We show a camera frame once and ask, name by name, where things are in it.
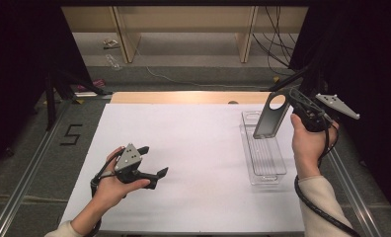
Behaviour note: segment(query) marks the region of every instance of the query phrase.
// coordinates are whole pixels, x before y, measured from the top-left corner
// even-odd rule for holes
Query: floor
[[[103,41],[116,40],[115,34],[75,34],[75,38],[90,75],[93,79],[105,79],[104,89],[108,91],[258,91],[271,86],[274,79],[292,73],[268,57],[254,41],[249,61],[241,63],[232,34],[145,34],[133,62],[129,64],[123,63],[119,49],[104,49]],[[257,35],[257,38],[265,48],[270,48],[264,36]],[[287,47],[294,46],[290,36],[285,36],[283,41]],[[274,45],[272,51],[285,61],[280,46]],[[121,70],[110,68],[107,54],[117,60]],[[45,97],[38,101],[37,113],[31,116],[12,146],[15,154],[0,160],[0,214],[11,197],[21,195],[21,202],[15,205],[16,211],[7,219],[10,225],[5,236],[42,236],[57,227],[101,113],[109,102],[110,98],[104,97],[83,97],[73,102],[57,100],[59,119],[55,130],[45,131]],[[65,136],[68,129],[80,134],[75,145],[62,145],[73,142],[72,137]],[[337,151],[359,197],[370,211],[379,235],[391,236],[391,206],[365,166],[359,164],[359,154],[343,129]],[[365,223],[357,218],[351,197],[338,179],[334,164],[323,162],[321,169],[333,184],[337,199],[353,227],[361,236],[377,236],[369,235]],[[20,181],[26,176],[31,178],[20,188],[23,185]],[[98,236],[120,235],[103,233]]]

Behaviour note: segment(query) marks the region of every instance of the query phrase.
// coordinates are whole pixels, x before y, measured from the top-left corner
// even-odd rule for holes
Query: gray carpet
[[[255,88],[200,87],[175,83],[150,76],[145,67],[129,67],[122,71],[112,71],[108,67],[89,67],[93,79],[103,78],[107,81],[104,88],[107,91],[259,91],[261,90],[259,87],[269,87],[273,84],[270,78],[272,78],[271,75],[274,75],[264,68],[233,70],[232,68],[219,67],[151,67],[151,69],[154,73],[168,76],[174,80],[185,78],[185,81],[198,84],[243,85],[255,86]],[[18,180],[24,174],[24,170],[29,165],[43,137],[46,128],[46,108],[43,100],[44,98],[36,106],[38,113],[31,116],[17,142],[13,144],[15,155],[0,160],[0,211],[8,196],[18,185]],[[83,104],[71,104],[68,107],[6,236],[42,236],[57,227],[97,129],[104,106],[109,102],[109,100],[86,98]],[[74,137],[65,137],[65,132],[70,124],[81,124],[81,126],[71,128],[71,132],[80,134],[80,137],[76,145],[61,145],[61,143],[74,141]],[[365,203],[370,208],[383,236],[391,236],[391,207],[389,203],[377,188],[366,168],[359,165],[359,156],[354,150],[347,132],[341,129],[340,135],[341,138],[337,145],[340,156]],[[329,161],[323,162],[322,172],[333,184],[337,198],[353,227],[361,236],[365,236]],[[100,234],[99,236],[120,235]],[[298,237],[302,235],[278,236]]]

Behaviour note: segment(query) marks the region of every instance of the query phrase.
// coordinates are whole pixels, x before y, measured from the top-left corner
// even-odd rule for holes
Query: clear plastic container
[[[243,112],[240,131],[252,185],[277,185],[286,174],[275,137],[255,139],[261,111]]]

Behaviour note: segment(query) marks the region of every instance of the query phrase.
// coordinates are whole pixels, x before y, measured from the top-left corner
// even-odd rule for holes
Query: person's left hand
[[[107,157],[107,161],[122,149],[123,147],[119,147],[114,150]],[[111,171],[114,173],[115,165],[116,159],[113,159],[105,171]],[[111,207],[117,205],[128,193],[141,189],[149,184],[149,180],[137,180],[130,184],[124,184],[116,176],[106,177],[101,179],[93,200],[103,205],[104,208],[110,209]]]

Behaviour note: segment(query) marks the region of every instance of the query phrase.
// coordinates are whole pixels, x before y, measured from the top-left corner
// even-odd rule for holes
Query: person's right hand
[[[318,159],[324,151],[326,134],[325,131],[308,131],[300,117],[296,114],[290,116],[294,127],[294,135],[291,143],[299,179],[321,175],[318,168]],[[338,129],[339,125],[334,121],[333,126]],[[336,130],[329,128],[330,146],[337,138]]]

